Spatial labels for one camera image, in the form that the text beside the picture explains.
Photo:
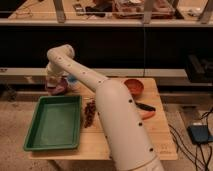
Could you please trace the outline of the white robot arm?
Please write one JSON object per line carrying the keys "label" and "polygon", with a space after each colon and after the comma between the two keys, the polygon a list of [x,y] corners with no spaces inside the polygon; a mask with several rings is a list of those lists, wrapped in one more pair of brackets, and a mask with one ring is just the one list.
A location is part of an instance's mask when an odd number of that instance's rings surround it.
{"label": "white robot arm", "polygon": [[47,51],[47,73],[73,75],[95,93],[96,110],[118,171],[164,171],[134,99],[120,81],[73,60],[74,49],[62,45]]}

